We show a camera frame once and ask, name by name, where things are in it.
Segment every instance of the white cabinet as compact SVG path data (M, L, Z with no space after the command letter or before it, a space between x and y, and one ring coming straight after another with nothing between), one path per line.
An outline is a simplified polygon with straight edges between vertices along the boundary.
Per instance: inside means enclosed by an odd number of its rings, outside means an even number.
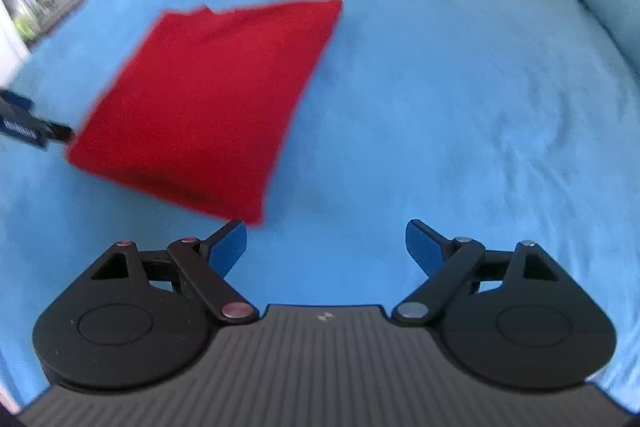
M0 0L0 87L6 87L22 61L29 55L27 47L14 29L2 0Z

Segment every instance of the triangular cutout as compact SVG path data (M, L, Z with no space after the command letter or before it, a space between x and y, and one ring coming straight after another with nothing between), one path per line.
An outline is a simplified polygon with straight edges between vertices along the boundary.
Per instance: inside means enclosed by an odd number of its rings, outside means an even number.
M551 269L533 253L527 254L524 263L524 279L533 279L536 281L557 281L558 277Z
M126 279L129 277L127 258L123 253L114 253L91 277L93 280Z
M492 292L502 286L502 281L482 281L476 293Z
M166 292L175 292L174 286L169 281L149 281L149 284L159 290Z

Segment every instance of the shelf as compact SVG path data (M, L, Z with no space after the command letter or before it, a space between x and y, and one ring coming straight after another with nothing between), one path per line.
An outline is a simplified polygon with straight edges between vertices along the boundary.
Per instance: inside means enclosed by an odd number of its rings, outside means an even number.
M74 12L83 2L84 0L55 0L49 12L38 21L40 29L36 33L33 41L29 42L28 47L32 48L36 45L41 38L51 32L60 21Z

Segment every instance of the folded red shirt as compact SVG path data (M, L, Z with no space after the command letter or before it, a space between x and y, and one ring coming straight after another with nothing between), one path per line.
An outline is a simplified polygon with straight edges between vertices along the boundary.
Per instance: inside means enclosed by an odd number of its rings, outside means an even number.
M73 165L249 224L340 0L165 13L68 149Z

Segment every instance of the logo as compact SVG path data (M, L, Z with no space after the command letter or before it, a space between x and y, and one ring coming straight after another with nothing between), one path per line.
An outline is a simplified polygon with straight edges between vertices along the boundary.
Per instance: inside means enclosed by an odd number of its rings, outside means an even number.
M334 314L330 312L324 312L320 315L316 315L316 319L318 319L321 322L329 322L332 318L334 318Z
M2 118L2 123L9 131L16 132L17 134L21 134L25 138L31 138L32 140L38 139L38 135L35 133L35 131L27 129L26 127L21 126L19 123L12 122L10 120L7 120L6 118Z

